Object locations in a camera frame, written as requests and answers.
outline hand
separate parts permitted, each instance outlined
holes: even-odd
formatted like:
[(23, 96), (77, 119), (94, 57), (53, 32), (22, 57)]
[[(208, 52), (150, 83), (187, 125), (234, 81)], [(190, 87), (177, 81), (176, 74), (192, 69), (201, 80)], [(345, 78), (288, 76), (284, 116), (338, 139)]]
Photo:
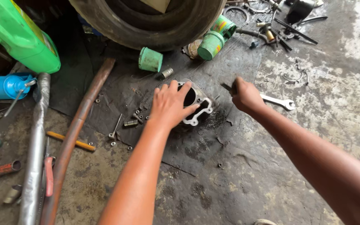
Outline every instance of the hand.
[(191, 82), (187, 82), (177, 91), (177, 81), (172, 80), (170, 86), (162, 85), (155, 88), (153, 105), (148, 123), (154, 121), (162, 127), (174, 128), (188, 115), (195, 112), (198, 104), (183, 108), (184, 99), (191, 88)]
[(247, 113), (257, 112), (262, 107), (266, 107), (262, 97), (256, 87), (249, 82), (244, 81), (241, 77), (236, 77), (237, 94), (233, 95), (233, 103), (236, 107)]

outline green jerry can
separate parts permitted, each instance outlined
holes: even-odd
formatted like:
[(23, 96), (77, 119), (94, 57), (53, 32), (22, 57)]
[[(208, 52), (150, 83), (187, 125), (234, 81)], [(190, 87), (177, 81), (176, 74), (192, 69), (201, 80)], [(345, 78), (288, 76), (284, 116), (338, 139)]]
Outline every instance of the green jerry can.
[(54, 73), (60, 59), (51, 38), (13, 1), (0, 0), (0, 43), (36, 73)]

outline tire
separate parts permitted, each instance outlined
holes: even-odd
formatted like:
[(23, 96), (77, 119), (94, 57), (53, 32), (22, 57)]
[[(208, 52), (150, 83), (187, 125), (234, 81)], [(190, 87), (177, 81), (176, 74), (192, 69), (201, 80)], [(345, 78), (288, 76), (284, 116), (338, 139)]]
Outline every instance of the tire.
[(121, 45), (169, 51), (203, 35), (221, 14), (226, 0), (171, 0), (164, 14), (140, 0), (70, 3), (89, 24)]

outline red handle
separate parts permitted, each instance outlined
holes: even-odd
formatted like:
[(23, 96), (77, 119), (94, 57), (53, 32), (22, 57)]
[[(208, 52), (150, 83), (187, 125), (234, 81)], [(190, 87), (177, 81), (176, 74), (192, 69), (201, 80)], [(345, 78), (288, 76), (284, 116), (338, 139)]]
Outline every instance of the red handle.
[(44, 160), (45, 176), (47, 177), (47, 185), (45, 196), (50, 197), (54, 192), (54, 176), (52, 174), (52, 157), (47, 157)]

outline concrete floor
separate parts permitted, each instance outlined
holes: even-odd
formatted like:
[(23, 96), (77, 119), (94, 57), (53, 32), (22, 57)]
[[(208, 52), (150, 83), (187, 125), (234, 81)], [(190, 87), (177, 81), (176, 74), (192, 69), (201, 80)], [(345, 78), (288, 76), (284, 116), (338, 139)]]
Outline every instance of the concrete floor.
[[(325, 22), (302, 29), (319, 44), (291, 40), (294, 51), (290, 53), (259, 47), (256, 51), (262, 51), (263, 57), (254, 83), (266, 95), (295, 100), (297, 108), (290, 112), (270, 106), (360, 160), (360, 1), (325, 2), (314, 15), (329, 16)], [(248, 36), (234, 38), (252, 40)], [(298, 76), (296, 60), (310, 75), (308, 86), (285, 84), (282, 78), (284, 74)], [(31, 99), (23, 100), (11, 121), (0, 121), (0, 139), (4, 140), (0, 163), (21, 159), (26, 165), (33, 106)], [(249, 225), (255, 219), (280, 225), (342, 224), (263, 127), (247, 115), (236, 115), (233, 126), (237, 132), (226, 135), (223, 149), (197, 176), (161, 165), (154, 224)], [(65, 134), (70, 122), (70, 117), (49, 110), (46, 130)], [(131, 154), (126, 145), (118, 142), (111, 147), (106, 136), (87, 127), (79, 140), (93, 142), (97, 150), (74, 150), (58, 225), (95, 224)], [(60, 141), (51, 139), (50, 145), (57, 150)], [(3, 205), (2, 200), (9, 187), (21, 183), (23, 177), (23, 170), (0, 177), (1, 225), (17, 223), (19, 206)]]

